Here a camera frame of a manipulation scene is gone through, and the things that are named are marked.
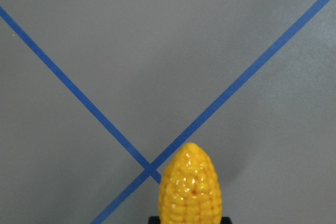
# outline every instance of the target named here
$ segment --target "yellow corn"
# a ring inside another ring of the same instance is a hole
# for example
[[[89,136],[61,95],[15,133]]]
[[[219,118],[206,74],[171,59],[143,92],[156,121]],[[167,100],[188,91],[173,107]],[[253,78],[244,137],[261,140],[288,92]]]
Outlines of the yellow corn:
[[[219,224],[222,198],[209,156],[185,144],[165,169],[160,183],[161,224]]]

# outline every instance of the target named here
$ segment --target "corn cob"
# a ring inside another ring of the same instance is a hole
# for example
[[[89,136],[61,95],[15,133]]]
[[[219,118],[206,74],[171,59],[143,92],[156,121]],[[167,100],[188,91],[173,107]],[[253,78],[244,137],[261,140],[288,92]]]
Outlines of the corn cob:
[[[160,183],[161,224],[219,224],[222,198],[209,156],[187,143],[165,169]]]

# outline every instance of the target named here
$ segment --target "blue tape line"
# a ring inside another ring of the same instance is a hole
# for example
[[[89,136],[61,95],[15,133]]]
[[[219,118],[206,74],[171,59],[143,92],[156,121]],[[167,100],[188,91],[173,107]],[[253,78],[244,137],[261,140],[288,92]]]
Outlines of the blue tape line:
[[[330,0],[317,0],[279,39],[277,39],[252,65],[246,69],[202,114],[195,119],[153,162],[152,166],[157,169],[167,158],[170,157],[212,114],[214,114],[238,89],[240,89],[277,51],[279,51],[308,21],[312,19]],[[111,215],[133,191],[135,191],[147,178],[142,172],[141,180],[135,179],[110,205],[106,208],[95,222],[101,224]]]
[[[135,158],[155,181],[160,183],[161,175],[153,169],[143,155],[126,139],[126,137],[106,118],[103,113],[77,88],[77,86],[60,70],[60,68],[38,47],[22,28],[0,6],[0,17],[13,29],[26,45],[43,61],[43,63],[60,79],[61,82],[78,98],[78,100],[97,118],[97,120],[117,139],[117,141]]]
[[[143,171],[136,179],[119,194],[104,210],[98,215],[91,224],[101,224],[105,221],[111,213],[128,197],[130,196],[146,179],[148,174]]]

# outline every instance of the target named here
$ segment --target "toy corn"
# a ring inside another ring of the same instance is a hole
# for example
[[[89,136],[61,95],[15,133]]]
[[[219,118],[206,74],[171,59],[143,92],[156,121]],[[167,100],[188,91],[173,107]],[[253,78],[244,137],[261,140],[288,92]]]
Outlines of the toy corn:
[[[209,156],[185,144],[165,169],[160,183],[161,224],[219,224],[222,198]]]

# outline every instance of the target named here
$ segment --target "black holder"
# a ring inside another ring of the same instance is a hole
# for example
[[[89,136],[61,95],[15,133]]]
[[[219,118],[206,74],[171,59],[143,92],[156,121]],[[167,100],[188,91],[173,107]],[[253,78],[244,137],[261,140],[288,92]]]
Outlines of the black holder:
[[[158,216],[151,216],[148,219],[148,224],[160,224],[160,219]],[[222,217],[220,224],[232,224],[229,217]]]

